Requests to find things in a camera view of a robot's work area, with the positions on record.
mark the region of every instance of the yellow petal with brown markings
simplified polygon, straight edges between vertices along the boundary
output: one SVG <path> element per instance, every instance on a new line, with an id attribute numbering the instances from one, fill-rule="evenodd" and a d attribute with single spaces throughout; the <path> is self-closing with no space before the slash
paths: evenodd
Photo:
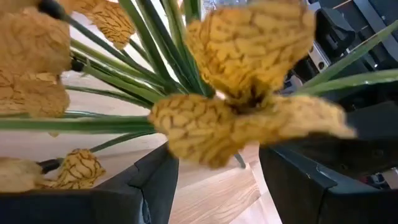
<path id="1" fill-rule="evenodd" d="M 19 82 L 26 111 L 34 118 L 63 116 L 69 96 L 60 83 L 44 81 Z"/>
<path id="2" fill-rule="evenodd" d="M 256 83 L 268 93 L 283 87 L 314 32 L 313 12 L 301 0 L 268 0 L 211 11 L 188 25 L 185 41 L 204 81 L 245 104 Z"/>
<path id="3" fill-rule="evenodd" d="M 236 114 L 221 100 L 174 95 L 157 102 L 148 120 L 167 136 L 172 154 L 212 169 L 253 141 L 274 144 L 314 132 L 355 137 L 339 106 L 310 96 L 272 96 L 257 111 Z"/>
<path id="4" fill-rule="evenodd" d="M 88 149 L 75 149 L 63 160 L 56 180 L 42 182 L 51 189 L 89 189 L 105 174 L 97 158 Z"/>
<path id="5" fill-rule="evenodd" d="M 69 104 L 60 83 L 70 68 L 69 25 L 28 7 L 3 15 L 0 30 L 0 114 L 61 116 Z"/>
<path id="6" fill-rule="evenodd" d="M 200 95 L 173 95 L 158 101 L 148 116 L 156 130 L 167 136 L 176 157 L 211 168 L 226 165 L 242 146 L 228 141 L 226 129 L 235 117 L 222 100 Z"/>
<path id="7" fill-rule="evenodd" d="M 0 157 L 1 193 L 20 193 L 35 189 L 42 179 L 42 168 L 35 162 Z"/>
<path id="8" fill-rule="evenodd" d="M 136 31 L 119 3 L 107 0 L 78 0 L 74 9 L 87 16 L 119 50 L 129 43 L 130 36 Z"/>
<path id="9" fill-rule="evenodd" d="M 314 96 L 272 95 L 262 108 L 240 115 L 234 121 L 234 141 L 274 144 L 310 133 L 328 133 L 339 138 L 355 138 L 346 124 L 344 110 Z"/>

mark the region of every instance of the potted plant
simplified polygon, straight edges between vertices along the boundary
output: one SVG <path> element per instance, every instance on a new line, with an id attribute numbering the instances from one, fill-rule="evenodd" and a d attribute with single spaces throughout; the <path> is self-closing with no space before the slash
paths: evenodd
<path id="1" fill-rule="evenodd" d="M 57 42 L 55 50 L 27 47 L 29 58 L 40 60 L 36 66 L 12 67 L 11 61 L 0 64 L 3 74 L 13 78 L 13 82 L 7 83 L 9 90 L 21 94 L 19 98 L 6 98 L 6 106 L 1 108 L 0 129 L 124 134 L 89 150 L 72 152 L 64 161 L 55 160 L 63 161 L 59 177 L 68 177 L 71 167 L 67 161 L 75 161 L 74 155 L 89 156 L 95 167 L 98 163 L 93 152 L 157 131 L 166 134 L 169 151 L 174 156 L 215 169 L 225 166 L 249 141 L 268 145 L 304 137 L 313 131 L 355 138 L 355 130 L 345 123 L 344 111 L 316 95 L 398 79 L 397 70 L 386 70 L 331 80 L 385 39 L 398 27 L 398 22 L 304 84 L 292 96 L 280 96 L 274 92 L 282 87 L 287 71 L 307 54 L 315 32 L 313 12 L 301 1 L 272 0 L 220 8 L 202 21 L 199 0 L 183 2 L 184 16 L 176 1 L 161 1 L 169 27 L 162 22 L 153 3 L 146 0 L 136 0 L 135 4 L 130 0 L 119 3 L 65 0 L 59 1 L 61 6 L 47 0 L 22 1 L 24 5 L 10 1 L 9 9 L 0 12 L 0 22 L 7 31 L 11 32 L 12 21 L 19 22 L 21 7 L 37 4 L 40 11 L 58 20 L 28 8 L 32 12 L 28 16 L 23 14 L 25 20 L 21 24 L 31 26 L 27 21 L 37 19 L 51 25 L 44 30 L 60 27 L 61 31 L 59 36 L 50 35 L 48 44 Z M 86 14 L 113 46 L 70 17 L 72 11 Z M 118 60 L 70 40 L 67 23 Z M 142 46 L 130 39 L 135 31 Z M 128 56 L 123 50 L 127 44 L 153 70 Z M 59 76 L 68 69 L 92 75 L 119 91 L 63 86 Z M 151 113 L 146 117 L 68 111 L 65 89 L 114 97 L 148 108 Z M 224 93 L 226 99 L 215 98 L 215 90 Z M 310 123 L 303 120 L 310 117 L 316 119 Z M 59 184 L 58 180 L 42 184 L 50 188 L 90 188 L 103 173 L 100 166 L 97 168 L 98 173 L 70 185 Z"/>

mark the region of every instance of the long narrow leaf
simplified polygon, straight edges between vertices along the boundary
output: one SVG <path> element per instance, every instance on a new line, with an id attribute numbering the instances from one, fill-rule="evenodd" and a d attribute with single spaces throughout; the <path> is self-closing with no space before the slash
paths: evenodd
<path id="1" fill-rule="evenodd" d="M 130 43 L 131 47 L 133 47 L 133 49 L 136 50 L 137 53 L 139 53 L 139 55 L 140 55 L 146 62 L 148 62 L 148 63 L 150 64 L 149 57 L 148 57 L 147 53 L 145 52 L 145 50 L 142 49 L 141 46 L 138 45 L 138 44 L 137 44 L 135 41 L 133 41 L 132 39 L 130 39 L 129 43 Z"/>
<path id="2" fill-rule="evenodd" d="M 308 82 L 304 83 L 302 88 L 308 88 L 314 86 L 316 84 L 326 82 L 331 80 L 335 75 L 341 72 L 345 67 L 361 58 L 364 54 L 369 52 L 374 46 L 378 43 L 382 42 L 386 38 L 391 35 L 391 32 L 398 28 L 398 21 L 393 22 L 391 25 L 387 26 L 376 35 L 368 39 L 363 43 L 363 45 L 359 46 L 357 49 L 354 49 L 351 53 L 345 56 L 343 59 L 339 60 L 332 66 L 328 67 L 324 72 L 321 72 L 319 75 L 315 76 Z"/>
<path id="3" fill-rule="evenodd" d="M 129 103 L 134 103 L 135 105 L 142 106 L 144 108 L 150 109 L 152 105 L 148 105 L 145 101 L 141 101 L 137 98 L 134 98 L 132 96 L 129 96 L 125 93 L 118 93 L 116 91 L 110 91 L 110 90 L 99 90 L 95 88 L 87 88 L 87 87 L 80 87 L 80 86 L 70 86 L 66 85 L 65 86 L 67 90 L 73 90 L 73 91 L 80 91 L 84 93 L 93 93 L 97 95 L 103 95 L 103 96 L 109 96 L 112 98 L 116 98 L 119 100 L 123 100 Z"/>
<path id="4" fill-rule="evenodd" d="M 162 51 L 164 57 L 173 68 L 178 80 L 188 91 L 200 93 L 200 90 L 197 88 L 195 83 L 192 83 L 191 80 L 184 75 L 190 73 L 191 71 L 187 63 L 179 54 L 169 32 L 160 19 L 159 14 L 152 2 L 146 0 L 136 0 L 136 2 L 142 12 L 142 16 L 145 19 L 148 28 L 151 31 L 151 34 L 159 46 L 159 49 Z"/>
<path id="5" fill-rule="evenodd" d="M 185 23 L 189 24 L 195 19 L 201 19 L 201 1 L 200 0 L 184 0 Z"/>
<path id="6" fill-rule="evenodd" d="M 86 37 L 88 37 L 90 40 L 92 40 L 94 43 L 98 44 L 105 50 L 107 50 L 109 53 L 111 53 L 113 56 L 121 60 L 122 62 L 130 65 L 132 68 L 135 68 L 136 70 L 142 72 L 142 73 L 147 73 L 151 74 L 152 72 L 149 71 L 148 69 L 144 68 L 134 60 L 131 60 L 131 58 L 125 57 L 123 54 L 121 54 L 119 51 L 114 49 L 112 46 L 107 44 L 103 39 L 99 38 L 97 35 L 92 33 L 92 31 L 88 30 L 86 27 L 81 25 L 79 22 L 74 20 L 72 17 L 67 16 L 66 20 L 69 22 L 70 25 L 72 25 L 74 28 L 76 28 L 78 31 L 80 31 L 82 34 L 84 34 Z"/>
<path id="7" fill-rule="evenodd" d="M 305 89 L 300 89 L 295 94 L 319 95 L 330 90 L 339 90 L 342 88 L 355 87 L 360 85 L 374 85 L 377 83 L 387 83 L 398 81 L 398 69 L 383 70 L 378 72 L 369 72 L 350 77 L 339 78 L 336 80 L 320 83 Z"/>
<path id="8" fill-rule="evenodd" d="M 123 134 L 150 129 L 145 116 L 82 119 L 0 119 L 0 129 L 80 134 Z"/>
<path id="9" fill-rule="evenodd" d="M 75 111 L 68 110 L 63 115 L 63 118 L 105 118 L 105 117 L 122 117 L 119 115 L 100 114 L 89 111 Z"/>
<path id="10" fill-rule="evenodd" d="M 175 45 L 178 48 L 180 55 L 185 59 L 185 63 L 188 65 L 190 72 L 182 73 L 187 78 L 190 84 L 196 89 L 197 93 L 206 94 L 205 89 L 201 88 L 200 85 L 200 74 L 195 65 L 195 59 L 185 46 L 184 35 L 185 26 L 182 21 L 182 16 L 178 4 L 176 1 L 161 0 L 163 2 L 166 15 L 169 21 L 170 33 Z"/>
<path id="11" fill-rule="evenodd" d="M 165 81 L 158 77 L 156 74 L 154 73 L 142 73 L 139 72 L 131 67 L 128 67 L 127 65 L 123 64 L 123 63 L 119 63 L 116 60 L 113 60 L 112 58 L 109 58 L 103 54 L 101 54 L 100 52 L 82 44 L 81 42 L 72 39 L 71 40 L 71 46 L 77 50 L 79 50 L 80 52 L 83 52 L 84 54 L 86 54 L 87 56 L 101 62 L 104 63 L 107 66 L 110 66 L 111 68 L 114 68 L 116 70 L 119 70 L 121 72 L 124 72 L 134 78 L 137 78 L 139 80 L 142 80 L 144 82 L 147 82 L 148 84 L 154 85 L 154 86 L 163 86 L 165 85 Z M 73 54 L 77 54 L 79 56 L 82 56 L 79 52 L 77 52 L 76 50 L 72 50 Z"/>
<path id="12" fill-rule="evenodd" d="M 150 64 L 153 66 L 153 69 L 156 71 L 156 73 L 162 76 L 164 80 L 172 82 L 172 77 L 167 71 L 165 63 L 160 56 L 159 51 L 157 50 L 156 44 L 136 7 L 133 5 L 131 0 L 119 0 L 119 4 L 127 12 L 130 20 L 134 22 L 134 25 L 138 30 L 138 36 L 148 54 Z"/>
<path id="13" fill-rule="evenodd" d="M 155 129 L 154 128 L 149 128 L 149 129 L 143 129 L 141 131 L 136 131 L 134 133 L 125 134 L 125 135 L 122 135 L 120 137 L 117 137 L 117 138 L 114 138 L 112 140 L 109 140 L 107 142 L 104 142 L 104 143 L 102 143 L 102 144 L 100 144 L 98 146 L 92 147 L 90 149 L 90 151 L 91 152 L 98 152 L 98 151 L 100 151 L 102 149 L 105 149 L 107 147 L 111 147 L 111 146 L 114 146 L 116 144 L 132 140 L 134 138 L 138 138 L 138 137 L 141 137 L 141 136 L 145 136 L 145 135 L 148 135 L 148 134 L 154 134 L 154 133 L 156 133 Z"/>
<path id="14" fill-rule="evenodd" d="M 75 111 L 68 110 L 65 112 L 62 118 L 104 118 L 104 117 L 121 117 L 119 115 L 108 115 L 108 114 L 100 114 L 93 113 L 88 111 Z M 27 113 L 19 113 L 19 114 L 2 114 L 0 118 L 30 118 Z"/>
<path id="15" fill-rule="evenodd" d="M 109 75 L 107 75 L 107 74 L 105 74 L 105 73 L 103 73 L 101 71 L 98 71 L 98 70 L 96 70 L 96 69 L 94 69 L 94 68 L 92 68 L 90 66 L 85 66 L 84 67 L 84 71 L 86 73 L 89 73 L 90 75 L 100 79 L 100 80 L 112 83 L 113 85 L 115 85 L 115 86 L 117 86 L 119 88 L 131 91 L 131 92 L 133 92 L 133 93 L 135 93 L 137 95 L 140 95 L 143 98 L 145 98 L 145 99 L 147 99 L 147 100 L 149 100 L 150 102 L 153 102 L 153 103 L 157 102 L 158 100 L 160 100 L 161 98 L 164 97 L 164 96 L 159 95 L 158 93 L 156 93 L 154 91 L 149 91 L 147 89 L 140 88 L 138 86 L 132 85 L 132 84 L 127 83 L 127 82 L 124 82 L 123 80 L 118 79 L 116 77 L 111 77 L 111 76 L 109 76 Z"/>

